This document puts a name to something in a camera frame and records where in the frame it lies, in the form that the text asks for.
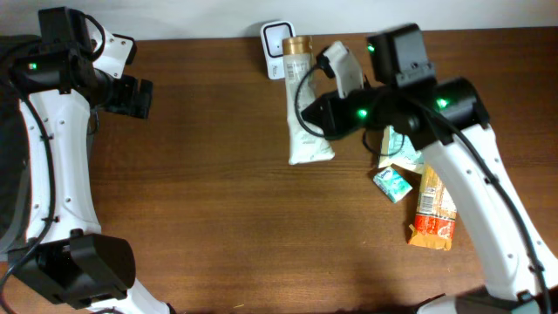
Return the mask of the white tube with beige cap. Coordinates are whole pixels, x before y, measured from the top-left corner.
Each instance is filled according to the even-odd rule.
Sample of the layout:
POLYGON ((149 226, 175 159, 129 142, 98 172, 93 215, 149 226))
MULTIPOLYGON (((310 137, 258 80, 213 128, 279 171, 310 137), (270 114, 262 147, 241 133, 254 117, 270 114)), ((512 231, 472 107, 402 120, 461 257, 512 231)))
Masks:
POLYGON ((287 96, 289 127, 289 164, 332 160, 335 156, 330 143, 308 133, 298 121, 296 111, 302 111, 315 99, 312 78, 305 75, 313 66, 311 37, 291 37, 282 41, 283 68, 287 96))

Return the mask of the cream snack bag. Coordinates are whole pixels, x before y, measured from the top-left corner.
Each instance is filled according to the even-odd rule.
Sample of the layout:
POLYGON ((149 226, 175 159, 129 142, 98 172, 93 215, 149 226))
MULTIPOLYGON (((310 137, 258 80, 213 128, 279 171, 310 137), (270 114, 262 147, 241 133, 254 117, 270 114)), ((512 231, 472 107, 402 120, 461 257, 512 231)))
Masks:
POLYGON ((393 126, 388 126, 383 131, 378 167, 391 166, 422 174, 425 163, 421 152, 415 150, 409 137, 397 133, 393 126))

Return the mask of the orange spaghetti package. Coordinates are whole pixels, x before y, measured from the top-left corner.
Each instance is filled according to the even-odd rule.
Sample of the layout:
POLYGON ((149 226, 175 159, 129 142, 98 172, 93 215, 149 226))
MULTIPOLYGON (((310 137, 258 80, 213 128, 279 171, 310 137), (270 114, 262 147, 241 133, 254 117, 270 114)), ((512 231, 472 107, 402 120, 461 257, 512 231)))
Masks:
POLYGON ((448 251, 453 245, 457 209, 446 185, 429 165, 422 173, 409 244, 448 251))

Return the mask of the teal wipes packet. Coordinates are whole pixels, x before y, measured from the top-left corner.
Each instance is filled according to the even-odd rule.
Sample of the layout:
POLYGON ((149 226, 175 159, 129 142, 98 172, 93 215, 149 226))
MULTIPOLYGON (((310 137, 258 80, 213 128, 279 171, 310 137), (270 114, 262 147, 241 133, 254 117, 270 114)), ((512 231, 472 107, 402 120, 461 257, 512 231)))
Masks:
POLYGON ((411 162, 422 161, 422 155, 416 151, 406 135, 397 133, 392 126, 388 127, 388 151, 389 156, 399 159, 407 159, 411 162))

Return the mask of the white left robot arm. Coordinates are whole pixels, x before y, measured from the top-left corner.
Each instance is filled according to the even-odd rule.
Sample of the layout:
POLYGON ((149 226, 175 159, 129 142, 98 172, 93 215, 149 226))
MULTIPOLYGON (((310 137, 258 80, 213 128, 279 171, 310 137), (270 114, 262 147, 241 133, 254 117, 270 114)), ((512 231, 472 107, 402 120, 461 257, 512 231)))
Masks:
POLYGON ((153 86, 126 76, 136 44, 105 29, 83 40, 45 34, 9 53, 29 149, 29 220, 8 275, 52 304, 94 313, 169 313, 136 276, 130 244, 103 235, 92 203, 87 142, 96 110, 144 119, 153 86))

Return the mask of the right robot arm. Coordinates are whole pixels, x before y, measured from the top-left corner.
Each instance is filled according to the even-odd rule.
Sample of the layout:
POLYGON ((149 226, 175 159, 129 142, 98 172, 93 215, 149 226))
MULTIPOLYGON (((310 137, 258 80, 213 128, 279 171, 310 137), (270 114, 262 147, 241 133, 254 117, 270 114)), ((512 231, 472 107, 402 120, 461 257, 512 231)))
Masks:
POLYGON ((307 132, 326 140, 392 126, 446 185, 485 282, 475 290, 428 299, 416 312, 556 312, 556 256, 507 175, 473 84, 465 78, 438 82, 416 24, 369 36, 367 50, 373 83, 364 81, 359 62, 344 44, 325 48, 315 67, 334 79, 337 89, 297 110, 296 118, 307 132))

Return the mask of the teal tissue pack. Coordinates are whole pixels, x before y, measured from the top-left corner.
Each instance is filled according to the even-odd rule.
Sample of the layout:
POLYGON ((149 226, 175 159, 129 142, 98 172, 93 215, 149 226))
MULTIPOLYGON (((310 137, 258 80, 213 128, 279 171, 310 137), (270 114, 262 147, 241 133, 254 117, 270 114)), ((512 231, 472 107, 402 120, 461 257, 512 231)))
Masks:
POLYGON ((411 184, 395 169, 386 167, 373 177, 373 182, 393 202, 401 201, 412 191, 411 184))

